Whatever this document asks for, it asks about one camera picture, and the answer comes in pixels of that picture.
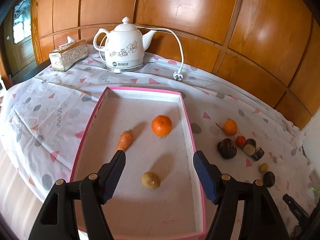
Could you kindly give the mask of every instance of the red cherry tomato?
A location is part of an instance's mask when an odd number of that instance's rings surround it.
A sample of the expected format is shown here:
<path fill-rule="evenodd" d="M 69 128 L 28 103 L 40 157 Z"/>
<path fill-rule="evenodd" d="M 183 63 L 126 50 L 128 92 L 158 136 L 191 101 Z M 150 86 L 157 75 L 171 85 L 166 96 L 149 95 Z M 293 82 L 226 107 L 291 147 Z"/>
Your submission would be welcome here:
<path fill-rule="evenodd" d="M 245 141 L 246 141 L 245 137 L 242 136 L 242 135 L 239 135 L 239 136 L 237 137 L 237 139 L 236 139 L 236 145 L 237 145 L 239 148 L 243 148 L 244 145 L 245 145 Z"/>

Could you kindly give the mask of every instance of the white cable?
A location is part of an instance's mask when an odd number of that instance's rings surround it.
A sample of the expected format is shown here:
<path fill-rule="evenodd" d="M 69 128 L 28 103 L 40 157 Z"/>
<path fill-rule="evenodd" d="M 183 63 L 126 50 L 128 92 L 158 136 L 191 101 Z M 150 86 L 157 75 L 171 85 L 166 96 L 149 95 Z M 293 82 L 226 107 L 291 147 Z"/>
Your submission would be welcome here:
<path fill-rule="evenodd" d="M 184 56 L 183 56 L 183 51 L 182 51 L 182 46 L 181 46 L 181 42 L 178 38 L 178 36 L 170 29 L 166 29 L 166 28 L 147 28 L 147 27 L 141 27 L 141 26 L 137 26 L 137 28 L 141 28 L 141 29 L 148 29 L 148 30 L 163 30 L 163 31 L 168 31 L 170 33 L 173 34 L 173 36 L 176 38 L 178 44 L 179 44 L 179 49 L 180 49 L 180 54 L 181 54 L 181 65 L 180 68 L 177 71 L 177 74 L 179 74 L 179 77 L 175 76 L 176 73 L 173 74 L 173 77 L 175 80 L 182 80 L 182 68 L 183 68 L 183 62 L 184 62 Z"/>
<path fill-rule="evenodd" d="M 99 46 L 100 49 L 101 49 L 102 43 L 103 43 L 103 41 L 104 41 L 104 39 L 105 39 L 106 37 L 107 37 L 107 35 L 105 35 L 105 36 L 103 37 L 103 39 L 101 40 L 100 46 Z M 104 63 L 106 63 L 106 61 L 103 59 L 103 57 L 102 57 L 102 55 L 101 55 L 101 51 L 99 51 L 99 55 L 100 55 L 101 60 L 102 60 Z"/>

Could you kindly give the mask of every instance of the tray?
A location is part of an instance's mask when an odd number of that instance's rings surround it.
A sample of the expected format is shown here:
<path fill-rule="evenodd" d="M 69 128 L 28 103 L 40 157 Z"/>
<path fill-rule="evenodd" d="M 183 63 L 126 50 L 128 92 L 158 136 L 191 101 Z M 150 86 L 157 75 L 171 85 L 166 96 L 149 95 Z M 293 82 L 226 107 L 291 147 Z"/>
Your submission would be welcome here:
<path fill-rule="evenodd" d="M 172 132 L 158 137 L 151 130 L 157 115 L 171 118 Z M 180 93 L 131 87 L 108 87 L 99 99 L 81 139 L 70 181 L 97 172 L 111 160 L 120 134 L 133 130 L 126 165 L 115 193 L 102 206 L 115 239 L 198 239 L 205 231 L 202 187 L 193 168 L 196 151 Z M 157 173 L 161 186 L 148 190 L 140 182 L 146 171 Z M 78 228 L 85 230 L 81 203 Z"/>

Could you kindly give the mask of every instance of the kettle lid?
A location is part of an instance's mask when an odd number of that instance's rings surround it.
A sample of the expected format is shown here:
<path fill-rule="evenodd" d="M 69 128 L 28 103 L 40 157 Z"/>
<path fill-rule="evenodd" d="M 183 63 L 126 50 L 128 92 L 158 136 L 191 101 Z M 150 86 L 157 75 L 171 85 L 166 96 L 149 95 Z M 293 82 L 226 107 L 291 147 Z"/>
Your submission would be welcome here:
<path fill-rule="evenodd" d="M 117 27 L 114 28 L 114 31 L 116 32 L 127 32 L 127 31 L 135 31 L 137 30 L 137 27 L 134 24 L 129 23 L 130 19 L 128 17 L 124 17 L 122 19 L 121 24 L 119 24 Z"/>

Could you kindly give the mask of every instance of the power cord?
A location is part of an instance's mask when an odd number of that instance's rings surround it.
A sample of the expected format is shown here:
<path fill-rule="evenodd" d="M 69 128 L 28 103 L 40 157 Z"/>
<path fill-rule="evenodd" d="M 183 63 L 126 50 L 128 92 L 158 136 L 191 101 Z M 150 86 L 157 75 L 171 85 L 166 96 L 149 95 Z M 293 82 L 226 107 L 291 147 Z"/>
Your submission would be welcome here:
<path fill-rule="evenodd" d="M 136 26 L 136 27 L 137 27 L 137 28 L 141 28 L 141 29 L 147 29 L 147 30 L 162 30 L 162 31 L 168 31 L 168 32 L 170 32 L 170 33 L 173 34 L 173 36 L 176 38 L 176 40 L 177 40 L 177 42 L 178 42 L 178 44 L 179 44 L 179 49 L 180 49 L 180 54 L 181 54 L 181 65 L 180 65 L 178 71 L 176 71 L 176 72 L 173 73 L 173 79 L 174 79 L 175 81 L 181 81 L 181 80 L 183 79 L 183 76 L 182 76 L 181 73 L 182 73 L 182 68 L 183 68 L 184 56 L 183 56 L 183 51 L 182 51 L 181 42 L 180 42 L 178 36 L 177 36 L 172 30 L 166 29 L 166 28 L 147 28 L 147 27 L 140 27 L 140 26 Z M 101 40 L 99 48 L 102 47 L 102 43 L 103 43 L 103 41 L 105 40 L 106 37 L 107 37 L 107 35 L 105 35 L 105 36 L 103 37 L 103 39 Z M 102 58 L 101 51 L 99 51 L 99 55 L 100 55 L 101 60 L 102 60 L 104 63 L 106 63 L 106 61 Z"/>

